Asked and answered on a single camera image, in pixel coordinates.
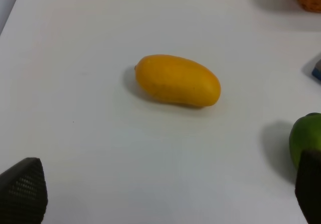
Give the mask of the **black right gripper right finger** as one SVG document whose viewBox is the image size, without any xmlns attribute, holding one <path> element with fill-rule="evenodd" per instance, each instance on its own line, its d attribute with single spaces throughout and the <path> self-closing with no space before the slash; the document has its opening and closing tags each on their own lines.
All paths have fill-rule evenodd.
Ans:
<svg viewBox="0 0 321 224">
<path fill-rule="evenodd" d="M 310 224 L 320 224 L 320 151 L 304 150 L 295 183 L 299 207 Z"/>
</svg>

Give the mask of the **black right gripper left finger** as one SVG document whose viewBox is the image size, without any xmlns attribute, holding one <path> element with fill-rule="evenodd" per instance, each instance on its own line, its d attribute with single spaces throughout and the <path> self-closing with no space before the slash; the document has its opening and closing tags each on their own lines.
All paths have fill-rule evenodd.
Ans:
<svg viewBox="0 0 321 224">
<path fill-rule="evenodd" d="M 41 223 L 48 205 L 42 162 L 25 158 L 1 173 L 1 223 Z"/>
</svg>

